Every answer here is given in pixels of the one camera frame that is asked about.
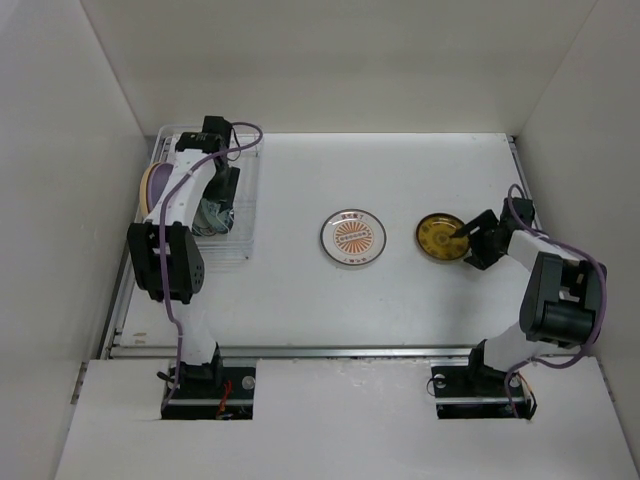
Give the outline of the blue floral green plate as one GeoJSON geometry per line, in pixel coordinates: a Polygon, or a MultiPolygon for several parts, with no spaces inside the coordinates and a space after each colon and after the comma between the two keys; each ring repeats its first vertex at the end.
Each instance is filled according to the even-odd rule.
{"type": "Polygon", "coordinates": [[[215,230],[215,234],[228,234],[231,232],[231,229],[235,223],[235,212],[234,216],[231,220],[214,220],[209,213],[209,203],[211,201],[208,199],[201,200],[201,211],[203,215],[206,217],[207,221],[210,223],[212,228],[215,230]]]}

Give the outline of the yellow patterned plate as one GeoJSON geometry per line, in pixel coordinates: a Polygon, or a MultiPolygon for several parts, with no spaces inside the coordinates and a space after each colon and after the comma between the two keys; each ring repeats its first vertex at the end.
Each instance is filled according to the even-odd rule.
{"type": "Polygon", "coordinates": [[[453,235],[464,226],[459,218],[446,213],[433,213],[421,219],[415,238],[420,249],[430,258],[452,262],[464,258],[470,250],[466,236],[453,235]]]}

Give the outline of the white orange sunburst plate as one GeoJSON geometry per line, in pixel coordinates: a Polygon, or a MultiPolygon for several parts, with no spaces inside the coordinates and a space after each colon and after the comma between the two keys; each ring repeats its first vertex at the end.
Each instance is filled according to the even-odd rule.
{"type": "Polygon", "coordinates": [[[343,209],[330,215],[319,233],[324,254],[341,267],[359,268],[375,262],[387,245],[383,223],[362,209],[343,209]]]}

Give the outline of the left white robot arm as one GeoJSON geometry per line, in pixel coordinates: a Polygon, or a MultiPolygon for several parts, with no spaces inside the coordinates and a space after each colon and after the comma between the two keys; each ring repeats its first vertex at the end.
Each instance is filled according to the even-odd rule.
{"type": "Polygon", "coordinates": [[[152,164],[141,179],[142,219],[127,230],[137,286],[165,305],[184,347],[187,328],[172,309],[187,305],[204,286],[198,236],[226,234],[234,226],[240,169],[229,155],[239,150],[235,128],[221,116],[204,118],[199,131],[179,135],[174,159],[152,164]]]}

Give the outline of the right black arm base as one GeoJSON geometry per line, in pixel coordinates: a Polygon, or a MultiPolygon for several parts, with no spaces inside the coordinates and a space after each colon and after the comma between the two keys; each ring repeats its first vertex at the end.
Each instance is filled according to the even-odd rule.
{"type": "Polygon", "coordinates": [[[472,381],[462,365],[432,366],[427,391],[439,420],[531,420],[537,412],[537,399],[522,380],[509,389],[502,376],[472,381]]]}

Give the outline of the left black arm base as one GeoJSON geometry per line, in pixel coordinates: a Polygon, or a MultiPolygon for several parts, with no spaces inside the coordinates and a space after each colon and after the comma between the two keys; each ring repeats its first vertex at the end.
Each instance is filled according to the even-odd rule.
{"type": "Polygon", "coordinates": [[[200,367],[180,364],[179,384],[171,393],[175,368],[159,373],[166,381],[160,407],[163,420],[252,420],[256,387],[255,366],[200,367]]]}

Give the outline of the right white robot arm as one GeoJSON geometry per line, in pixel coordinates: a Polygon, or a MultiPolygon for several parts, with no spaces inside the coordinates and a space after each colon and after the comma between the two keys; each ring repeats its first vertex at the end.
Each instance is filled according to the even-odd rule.
{"type": "Polygon", "coordinates": [[[471,350],[463,381],[477,394],[508,382],[518,369],[556,348],[579,352],[551,368],[574,365],[589,352],[602,328],[606,267],[533,229],[534,217],[531,200],[506,198],[499,216],[486,210],[451,235],[468,240],[465,262],[476,269],[484,271],[509,256],[530,273],[515,324],[471,350]]]}

